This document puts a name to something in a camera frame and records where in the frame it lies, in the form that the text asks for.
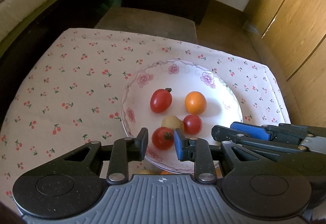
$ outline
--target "gray ribbed gripper plate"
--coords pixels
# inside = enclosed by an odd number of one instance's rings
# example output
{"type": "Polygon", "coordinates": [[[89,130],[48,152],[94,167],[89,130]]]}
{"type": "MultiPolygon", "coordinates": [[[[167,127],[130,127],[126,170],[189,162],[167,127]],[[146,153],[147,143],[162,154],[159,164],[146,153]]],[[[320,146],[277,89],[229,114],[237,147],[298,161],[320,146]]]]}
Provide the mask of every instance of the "gray ribbed gripper plate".
{"type": "Polygon", "coordinates": [[[88,211],[64,220],[23,216],[28,224],[303,224],[300,217],[262,221],[229,207],[213,186],[195,183],[190,175],[134,175],[110,186],[88,211]]]}

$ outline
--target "red cherry tomato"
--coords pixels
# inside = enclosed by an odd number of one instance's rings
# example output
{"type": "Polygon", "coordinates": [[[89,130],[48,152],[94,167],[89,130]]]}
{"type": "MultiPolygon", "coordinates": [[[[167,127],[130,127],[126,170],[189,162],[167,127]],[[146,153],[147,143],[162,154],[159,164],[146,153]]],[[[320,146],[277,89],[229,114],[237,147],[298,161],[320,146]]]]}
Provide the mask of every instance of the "red cherry tomato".
{"type": "Polygon", "coordinates": [[[185,132],[189,135],[196,135],[202,130],[202,120],[197,115],[187,115],[183,123],[185,125],[185,132]]]}
{"type": "Polygon", "coordinates": [[[159,127],[152,135],[152,143],[159,150],[168,150],[173,145],[173,129],[159,127]]]}
{"type": "Polygon", "coordinates": [[[162,113],[167,110],[172,103],[171,88],[158,89],[151,97],[151,110],[154,113],[162,113]]]}

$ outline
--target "white plate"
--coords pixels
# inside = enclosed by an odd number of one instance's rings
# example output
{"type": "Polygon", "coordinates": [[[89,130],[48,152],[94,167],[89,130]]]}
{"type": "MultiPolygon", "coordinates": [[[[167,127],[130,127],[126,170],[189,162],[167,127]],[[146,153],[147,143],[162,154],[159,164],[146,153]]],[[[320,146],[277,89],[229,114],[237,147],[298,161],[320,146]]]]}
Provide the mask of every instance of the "white plate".
{"type": "Polygon", "coordinates": [[[230,127],[232,122],[242,122],[240,105],[231,89],[216,74],[195,63],[183,60],[158,61],[139,70],[127,84],[121,100],[123,127],[129,137],[136,137],[142,127],[148,128],[149,140],[146,159],[171,172],[193,173],[194,163],[180,162],[175,148],[167,151],[152,144],[153,132],[161,126],[166,115],[176,115],[180,120],[189,113],[185,97],[189,92],[201,92],[207,101],[206,111],[200,115],[202,131],[196,137],[216,145],[211,137],[214,125],[230,127]],[[172,104],[164,113],[155,114],[150,109],[152,94],[157,89],[171,88],[172,104]]]}

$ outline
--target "metal screw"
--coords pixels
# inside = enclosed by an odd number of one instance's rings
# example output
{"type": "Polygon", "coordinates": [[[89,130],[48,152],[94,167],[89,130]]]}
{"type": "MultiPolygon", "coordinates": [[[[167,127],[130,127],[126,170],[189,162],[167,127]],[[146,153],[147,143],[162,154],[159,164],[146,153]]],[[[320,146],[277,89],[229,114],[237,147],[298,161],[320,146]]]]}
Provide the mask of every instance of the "metal screw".
{"type": "Polygon", "coordinates": [[[122,173],[113,173],[109,175],[109,179],[114,182],[119,182],[124,179],[124,175],[122,173]]]}
{"type": "Polygon", "coordinates": [[[209,182],[215,179],[215,176],[211,173],[202,173],[199,175],[199,179],[201,179],[204,182],[209,182]]]}

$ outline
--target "tablecloth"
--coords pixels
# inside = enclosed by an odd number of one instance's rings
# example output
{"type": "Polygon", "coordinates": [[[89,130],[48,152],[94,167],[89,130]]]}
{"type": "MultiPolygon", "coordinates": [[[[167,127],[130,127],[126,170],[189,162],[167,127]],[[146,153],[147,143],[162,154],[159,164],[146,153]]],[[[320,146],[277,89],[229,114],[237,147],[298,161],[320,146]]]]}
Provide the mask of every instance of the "tablecloth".
{"type": "MultiPolygon", "coordinates": [[[[69,29],[30,71],[7,112],[0,132],[0,200],[16,209],[12,186],[24,172],[91,140],[108,145],[125,137],[120,100],[128,79],[147,64],[172,58],[217,73],[237,97],[245,123],[290,122],[265,65],[162,37],[69,29]]],[[[131,162],[129,173],[146,166],[131,162]]]]}

